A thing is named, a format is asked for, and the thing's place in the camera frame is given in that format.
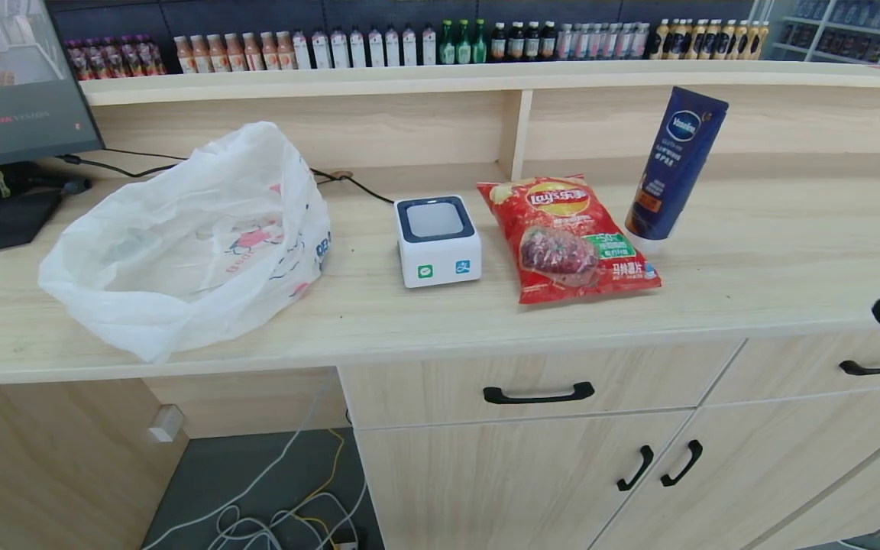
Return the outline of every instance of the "white cable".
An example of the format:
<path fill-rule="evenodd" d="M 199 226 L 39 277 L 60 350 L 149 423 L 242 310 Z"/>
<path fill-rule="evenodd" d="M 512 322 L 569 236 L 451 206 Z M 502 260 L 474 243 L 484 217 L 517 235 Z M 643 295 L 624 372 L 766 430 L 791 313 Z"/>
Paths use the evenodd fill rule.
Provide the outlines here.
<path fill-rule="evenodd" d="M 294 435 L 290 436 L 290 440 L 283 446 L 283 450 L 280 452 L 280 456 L 278 456 L 275 460 L 273 460 L 273 462 L 269 463 L 269 465 L 263 469 L 263 472 L 260 472 L 260 474 L 258 474 L 258 476 L 255 478 L 255 480 L 252 481 L 251 484 L 247 485 L 247 488 L 245 488 L 245 490 L 243 490 L 236 497 L 233 497 L 230 500 L 223 503 L 223 505 L 220 506 L 219 508 L 213 510 L 212 512 L 209 512 L 209 514 L 206 514 L 204 516 L 200 516 L 199 518 L 196 518 L 196 519 L 192 519 L 192 521 L 189 521 L 189 522 L 179 523 L 179 525 L 174 526 L 171 529 L 168 529 L 166 532 L 162 533 L 162 535 L 160 537 L 158 537 L 158 539 L 154 540 L 153 543 L 150 543 L 148 546 L 144 546 L 142 548 L 142 550 L 151 550 L 151 548 L 158 546 L 158 543 L 161 543 L 161 541 L 164 540 L 165 537 L 167 537 L 168 535 L 171 535 L 172 532 L 175 532 L 178 529 L 188 528 L 188 526 L 194 526 L 196 523 L 203 522 L 206 519 L 211 518 L 211 516 L 214 516 L 216 514 L 219 514 L 220 512 L 225 511 L 230 505 L 234 504 L 235 502 L 240 500 L 242 497 L 246 497 L 248 492 L 251 492 L 252 488 L 255 487 L 257 482 L 259 480 L 261 480 L 262 477 L 266 476 L 266 474 L 268 472 L 270 472 L 273 469 L 273 467 L 277 466 L 277 464 L 283 460 L 284 455 L 287 454 L 287 450 L 290 449 L 291 443 L 294 443 L 294 439 L 297 439 L 297 436 L 301 435 L 301 432 L 304 431 L 304 427 L 306 427 L 308 422 L 311 421 L 311 415 L 314 415 L 315 405 L 318 404 L 318 398 L 323 393 L 325 393 L 325 390 L 328 389 L 328 382 L 331 382 L 331 379 L 333 376 L 335 376 L 335 372 L 332 370 L 332 372 L 328 374 L 328 378 L 325 379 L 325 382 L 322 383 L 321 389 L 318 390 L 317 393 L 315 393 L 315 396 L 311 399 L 311 407 L 308 409 L 307 416 L 304 417 L 304 421 L 301 422 L 301 425 L 297 428 L 297 431 L 294 432 Z M 277 542 L 276 537 L 270 537 L 270 539 L 272 539 L 271 543 L 275 544 L 275 546 L 278 548 L 278 550 L 280 550 L 280 543 Z"/>

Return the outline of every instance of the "vaseline tube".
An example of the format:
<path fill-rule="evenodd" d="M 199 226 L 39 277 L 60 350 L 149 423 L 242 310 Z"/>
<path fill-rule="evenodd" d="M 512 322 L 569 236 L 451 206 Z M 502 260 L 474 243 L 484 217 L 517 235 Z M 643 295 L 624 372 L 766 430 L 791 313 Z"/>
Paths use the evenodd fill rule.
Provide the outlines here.
<path fill-rule="evenodd" d="M 626 215 L 633 246 L 655 254 L 671 234 L 726 119 L 729 104 L 678 88 L 654 138 L 636 198 Z"/>

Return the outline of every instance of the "plastic bag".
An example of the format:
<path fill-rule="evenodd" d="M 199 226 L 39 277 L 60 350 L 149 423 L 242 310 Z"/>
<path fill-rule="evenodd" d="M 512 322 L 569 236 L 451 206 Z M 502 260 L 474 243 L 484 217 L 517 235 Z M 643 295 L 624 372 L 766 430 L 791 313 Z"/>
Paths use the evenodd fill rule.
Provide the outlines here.
<path fill-rule="evenodd" d="M 144 361 L 231 340 L 321 275 L 328 206 L 276 125 L 256 122 L 70 224 L 39 286 Z"/>

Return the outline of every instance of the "wooden shelf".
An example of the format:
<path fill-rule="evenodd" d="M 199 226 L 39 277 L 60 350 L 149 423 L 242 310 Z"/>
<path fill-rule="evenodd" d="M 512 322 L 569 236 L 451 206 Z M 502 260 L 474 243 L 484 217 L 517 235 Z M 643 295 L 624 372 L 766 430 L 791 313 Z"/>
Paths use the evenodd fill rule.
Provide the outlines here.
<path fill-rule="evenodd" d="M 313 98 L 669 85 L 880 88 L 880 72 L 770 60 L 600 60 L 173 74 L 81 83 L 94 107 L 203 100 Z"/>

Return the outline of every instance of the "drawer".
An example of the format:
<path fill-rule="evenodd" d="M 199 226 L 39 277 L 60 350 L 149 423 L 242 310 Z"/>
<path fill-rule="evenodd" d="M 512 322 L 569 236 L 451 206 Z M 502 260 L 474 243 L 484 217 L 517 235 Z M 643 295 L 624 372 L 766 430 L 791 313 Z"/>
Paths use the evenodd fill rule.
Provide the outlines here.
<path fill-rule="evenodd" d="M 338 372 L 359 429 L 552 417 L 694 407 L 738 345 L 349 365 Z"/>
<path fill-rule="evenodd" d="M 793 338 L 750 338 L 707 403 L 742 403 L 880 387 L 880 374 L 848 374 L 840 366 L 846 360 L 880 368 L 880 328 Z"/>

